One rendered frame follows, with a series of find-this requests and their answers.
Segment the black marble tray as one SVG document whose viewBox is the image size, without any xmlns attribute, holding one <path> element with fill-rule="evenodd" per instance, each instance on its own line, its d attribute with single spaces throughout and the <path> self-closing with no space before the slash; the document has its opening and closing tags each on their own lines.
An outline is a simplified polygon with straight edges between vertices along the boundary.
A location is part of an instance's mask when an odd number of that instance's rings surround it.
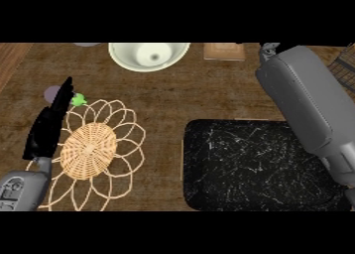
<svg viewBox="0 0 355 254">
<path fill-rule="evenodd" d="M 184 196 L 202 211 L 348 211 L 346 187 L 283 121 L 194 120 L 184 136 Z"/>
</svg>

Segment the green-rimmed can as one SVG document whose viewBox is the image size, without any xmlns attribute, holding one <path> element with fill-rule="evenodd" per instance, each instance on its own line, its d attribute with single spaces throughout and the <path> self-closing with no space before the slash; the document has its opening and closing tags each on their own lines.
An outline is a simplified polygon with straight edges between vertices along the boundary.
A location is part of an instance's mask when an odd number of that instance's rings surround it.
<svg viewBox="0 0 355 254">
<path fill-rule="evenodd" d="M 88 103 L 87 97 L 81 93 L 78 93 L 73 97 L 72 105 L 84 106 L 87 103 Z"/>
</svg>

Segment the wicker flower-shaped placemat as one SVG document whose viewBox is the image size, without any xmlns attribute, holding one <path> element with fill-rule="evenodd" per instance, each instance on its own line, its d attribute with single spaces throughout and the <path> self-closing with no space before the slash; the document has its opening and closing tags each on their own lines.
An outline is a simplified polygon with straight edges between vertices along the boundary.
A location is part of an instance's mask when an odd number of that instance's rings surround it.
<svg viewBox="0 0 355 254">
<path fill-rule="evenodd" d="M 42 210 L 100 210 L 126 197 L 146 162 L 147 131 L 138 115 L 119 100 L 104 99 L 69 110 L 57 169 Z"/>
</svg>

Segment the white bowl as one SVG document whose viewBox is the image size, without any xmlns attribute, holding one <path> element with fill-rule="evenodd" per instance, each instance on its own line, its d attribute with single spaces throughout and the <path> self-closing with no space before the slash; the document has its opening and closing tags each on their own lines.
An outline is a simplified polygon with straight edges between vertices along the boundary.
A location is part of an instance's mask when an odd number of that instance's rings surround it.
<svg viewBox="0 0 355 254">
<path fill-rule="evenodd" d="M 190 46 L 190 43 L 110 43 L 109 54 L 128 70 L 153 72 L 181 61 Z"/>
</svg>

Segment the tan wooden box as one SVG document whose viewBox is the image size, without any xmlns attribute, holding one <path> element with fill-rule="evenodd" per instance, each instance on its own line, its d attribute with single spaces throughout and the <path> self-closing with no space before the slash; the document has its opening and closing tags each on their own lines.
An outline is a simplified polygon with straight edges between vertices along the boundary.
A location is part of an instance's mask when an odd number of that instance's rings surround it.
<svg viewBox="0 0 355 254">
<path fill-rule="evenodd" d="M 237 43 L 206 43 L 205 59 L 216 61 L 243 61 L 246 59 L 246 48 Z"/>
</svg>

